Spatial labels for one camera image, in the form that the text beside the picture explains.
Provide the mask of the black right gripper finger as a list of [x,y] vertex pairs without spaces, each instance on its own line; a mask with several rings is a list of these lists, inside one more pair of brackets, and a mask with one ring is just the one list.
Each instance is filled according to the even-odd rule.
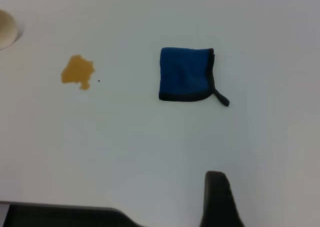
[[243,227],[230,182],[220,171],[208,171],[204,181],[201,227]]

